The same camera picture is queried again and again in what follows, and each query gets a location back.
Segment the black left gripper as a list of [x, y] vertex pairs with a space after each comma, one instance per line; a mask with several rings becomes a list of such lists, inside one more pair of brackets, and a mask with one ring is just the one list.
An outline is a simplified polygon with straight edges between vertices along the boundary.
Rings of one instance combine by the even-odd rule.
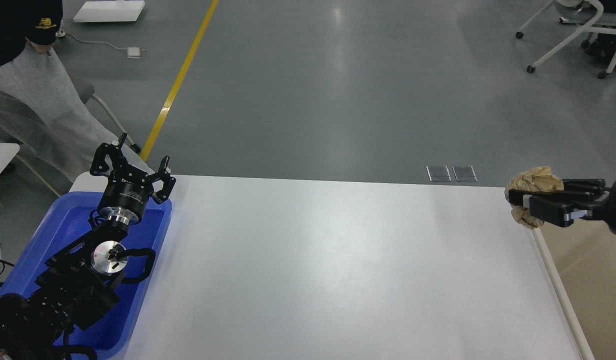
[[[127, 133], [122, 133], [116, 145], [104, 142], [98, 146], [90, 174], [107, 177], [107, 186], [97, 207], [98, 214], [108, 218], [120, 215], [128, 218], [129, 224], [138, 224], [143, 219], [149, 198], [159, 204], [168, 200], [177, 179], [168, 168], [170, 156], [163, 157], [158, 170], [150, 175], [144, 171], [114, 171], [129, 166], [122, 151], [127, 136]], [[155, 182], [162, 183], [159, 191], [155, 191]]]

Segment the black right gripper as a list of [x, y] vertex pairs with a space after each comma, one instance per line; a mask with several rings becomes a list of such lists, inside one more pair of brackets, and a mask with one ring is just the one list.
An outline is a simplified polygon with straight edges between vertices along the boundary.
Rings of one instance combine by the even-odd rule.
[[561, 191], [512, 189], [507, 201], [521, 203], [523, 200], [523, 207], [529, 210], [530, 216], [563, 228], [576, 219], [602, 219], [616, 235], [616, 180], [611, 187], [606, 187], [601, 178], [565, 178], [562, 184]]

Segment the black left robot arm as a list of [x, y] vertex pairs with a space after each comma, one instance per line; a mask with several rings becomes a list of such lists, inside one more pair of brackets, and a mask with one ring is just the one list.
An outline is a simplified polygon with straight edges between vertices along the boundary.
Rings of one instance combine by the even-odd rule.
[[142, 221], [149, 200], [166, 202], [177, 180], [168, 156], [152, 174], [131, 165], [122, 150], [126, 138], [123, 133], [95, 151], [90, 174], [107, 178], [107, 186], [90, 213], [91, 229], [46, 260], [31, 296], [0, 296], [0, 360], [97, 359], [92, 347], [70, 344], [70, 335], [75, 328], [88, 330], [121, 301], [118, 285], [151, 275], [156, 251], [127, 248], [122, 241]]

